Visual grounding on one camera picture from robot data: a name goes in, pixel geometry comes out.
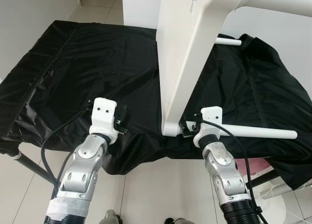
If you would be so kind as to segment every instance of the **tiled floor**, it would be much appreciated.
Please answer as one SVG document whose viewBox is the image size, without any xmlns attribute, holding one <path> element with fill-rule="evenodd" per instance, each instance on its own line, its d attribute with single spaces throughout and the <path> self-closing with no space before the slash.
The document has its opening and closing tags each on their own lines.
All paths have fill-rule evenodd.
<svg viewBox="0 0 312 224">
<path fill-rule="evenodd" d="M 123 24 L 122 0 L 81 0 L 81 3 L 69 20 Z M 41 165 L 37 147 L 22 144 L 21 150 Z M 65 155 L 47 152 L 53 171 L 60 168 Z M 6 155 L 0 155 L 0 177 L 0 223 L 42 224 L 52 186 Z M 282 180 L 272 183 L 280 184 Z M 293 215 L 311 222 L 311 188 L 285 194 L 283 199 L 287 210 L 284 224 L 302 223 Z M 265 210 L 269 223 L 279 223 L 274 214 L 286 212 L 283 202 L 261 202 L 264 210 L 269 207 L 273 211 L 272 215 Z M 163 224 L 167 217 L 184 217 L 196 224 L 225 223 L 202 160 L 163 158 L 142 164 L 127 176 L 112 176 L 100 170 L 86 223 L 97 224 L 107 209 L 121 214 L 124 224 Z"/>
<path fill-rule="evenodd" d="M 68 18 L 81 23 L 123 25 L 122 0 L 80 0 L 81 7 Z"/>
</svg>

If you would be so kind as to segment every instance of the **white bracket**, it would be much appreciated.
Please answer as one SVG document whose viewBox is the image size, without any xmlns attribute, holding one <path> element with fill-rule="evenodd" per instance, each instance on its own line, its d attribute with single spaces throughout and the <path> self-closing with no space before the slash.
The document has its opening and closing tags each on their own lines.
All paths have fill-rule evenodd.
<svg viewBox="0 0 312 224">
<path fill-rule="evenodd" d="M 118 131 L 114 129 L 114 114 L 117 103 L 115 101 L 98 97 L 94 100 L 92 110 L 92 125 L 89 133 L 101 133 L 107 135 L 110 139 L 110 145 L 118 137 Z"/>
<path fill-rule="evenodd" d="M 222 125 L 222 108 L 219 106 L 202 108 L 200 110 L 202 119 L 218 125 Z M 198 141 L 205 135 L 214 134 L 219 139 L 220 130 L 208 124 L 200 124 L 199 133 L 195 135 L 193 142 L 199 148 Z"/>
</svg>

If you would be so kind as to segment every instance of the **black cloth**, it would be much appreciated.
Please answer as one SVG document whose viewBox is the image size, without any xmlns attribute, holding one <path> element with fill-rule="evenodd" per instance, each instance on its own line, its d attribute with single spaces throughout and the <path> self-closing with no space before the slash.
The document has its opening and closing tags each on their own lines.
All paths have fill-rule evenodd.
<svg viewBox="0 0 312 224">
<path fill-rule="evenodd" d="M 104 156 L 110 174 L 126 174 L 162 157 L 202 159 L 192 138 L 161 135 L 156 31 L 55 21 L 0 84 L 0 152 L 8 141 L 41 147 L 53 130 L 105 97 L 128 107 L 125 127 Z M 223 123 L 295 130 L 295 140 L 242 138 L 248 157 L 266 157 L 293 189 L 312 177 L 312 103 L 270 45 L 248 35 L 239 47 L 215 45 L 182 120 L 209 106 Z M 84 140 L 91 111 L 57 132 L 48 149 L 69 151 Z M 220 139 L 235 158 L 241 148 Z"/>
</svg>

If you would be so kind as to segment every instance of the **pink object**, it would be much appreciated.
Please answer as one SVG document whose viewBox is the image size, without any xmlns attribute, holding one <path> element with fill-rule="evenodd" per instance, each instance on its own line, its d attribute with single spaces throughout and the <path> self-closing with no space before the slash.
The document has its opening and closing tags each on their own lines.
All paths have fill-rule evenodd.
<svg viewBox="0 0 312 224">
<path fill-rule="evenodd" d="M 245 159 L 235 159 L 239 173 L 247 174 Z M 270 167 L 271 165 L 263 158 L 249 158 L 250 174 L 254 175 Z"/>
</svg>

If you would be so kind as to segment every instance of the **white metal bar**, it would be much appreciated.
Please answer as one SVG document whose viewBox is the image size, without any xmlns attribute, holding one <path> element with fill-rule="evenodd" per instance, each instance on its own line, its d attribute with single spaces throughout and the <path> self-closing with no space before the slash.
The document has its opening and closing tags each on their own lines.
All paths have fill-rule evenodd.
<svg viewBox="0 0 312 224">
<path fill-rule="evenodd" d="M 215 39 L 214 43 L 217 44 L 217 45 L 240 46 L 242 44 L 242 41 L 241 40 L 236 40 L 236 39 L 227 39 L 227 38 L 217 37 Z"/>
<path fill-rule="evenodd" d="M 235 136 L 241 137 L 259 137 L 259 138 L 275 138 L 275 139 L 296 139 L 297 132 L 289 130 L 279 130 L 272 128 L 255 128 L 245 126 L 235 126 L 222 124 L 226 130 Z M 228 136 L 224 131 L 220 131 L 220 135 Z"/>
</svg>

